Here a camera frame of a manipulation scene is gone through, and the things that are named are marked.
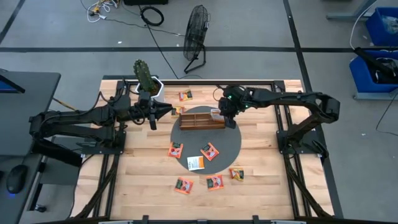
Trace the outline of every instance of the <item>wooden table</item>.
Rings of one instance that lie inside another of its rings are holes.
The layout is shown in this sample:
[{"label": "wooden table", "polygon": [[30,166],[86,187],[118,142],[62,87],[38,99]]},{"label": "wooden table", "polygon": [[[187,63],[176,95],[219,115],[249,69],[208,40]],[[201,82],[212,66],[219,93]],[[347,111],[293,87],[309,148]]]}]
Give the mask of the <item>wooden table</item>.
[{"label": "wooden table", "polygon": [[[109,98],[115,94],[116,84],[117,80],[103,80],[100,90]],[[285,80],[285,85],[286,91],[302,90],[300,80]],[[186,109],[217,107],[213,99],[215,88],[213,85],[166,85],[165,98],[167,103]],[[179,102],[178,93],[187,89],[191,89],[193,100]],[[215,92],[216,99],[221,95],[221,90]],[[135,102],[136,95],[130,96]],[[291,106],[290,111],[294,123],[308,116],[304,107]],[[157,122],[156,131],[150,130],[147,121],[142,126],[126,123],[126,148],[119,161],[111,219],[140,220],[143,215],[149,215],[151,220],[250,220],[253,215],[263,220],[293,219],[284,160],[275,136],[278,127],[273,106],[251,108],[236,117],[242,146],[232,166],[244,168],[244,182],[231,180],[226,169],[220,172],[224,189],[211,192],[207,190],[205,175],[190,172],[176,158],[167,157],[175,120],[170,113],[165,115]],[[102,157],[94,156],[81,168],[72,216],[81,211],[95,192]],[[302,154],[300,158],[307,188],[325,211],[333,214],[320,159],[315,154]],[[174,191],[178,177],[194,181],[190,195]],[[297,188],[296,191],[300,214],[304,215],[302,198]]]}]

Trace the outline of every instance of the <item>small cactus toy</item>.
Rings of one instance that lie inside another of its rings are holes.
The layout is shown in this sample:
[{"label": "small cactus toy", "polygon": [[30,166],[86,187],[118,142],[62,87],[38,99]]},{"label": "small cactus toy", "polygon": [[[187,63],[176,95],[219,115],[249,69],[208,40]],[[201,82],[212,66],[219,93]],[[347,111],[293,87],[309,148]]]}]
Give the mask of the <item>small cactus toy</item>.
[{"label": "small cactus toy", "polygon": [[136,60],[134,63],[134,73],[136,74],[141,88],[144,91],[150,92],[152,96],[156,95],[159,91],[159,86],[153,81],[150,76],[148,64],[143,60]]}]

